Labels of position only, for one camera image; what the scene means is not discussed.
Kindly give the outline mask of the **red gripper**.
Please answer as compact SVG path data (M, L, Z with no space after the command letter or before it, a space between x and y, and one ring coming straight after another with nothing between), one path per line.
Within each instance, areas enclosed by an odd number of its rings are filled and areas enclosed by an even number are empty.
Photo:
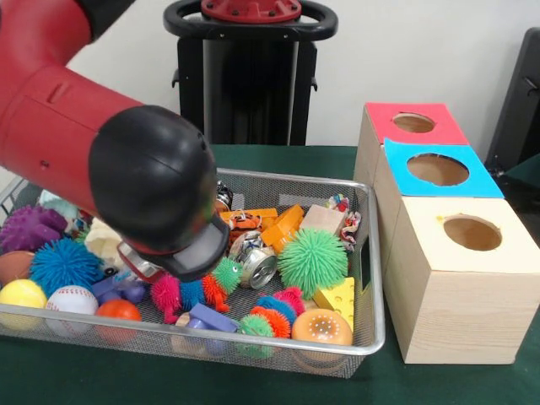
M142 258L126 242L121 242L116 249L128 268L144 282L155 283L163 275L164 270L161 267Z

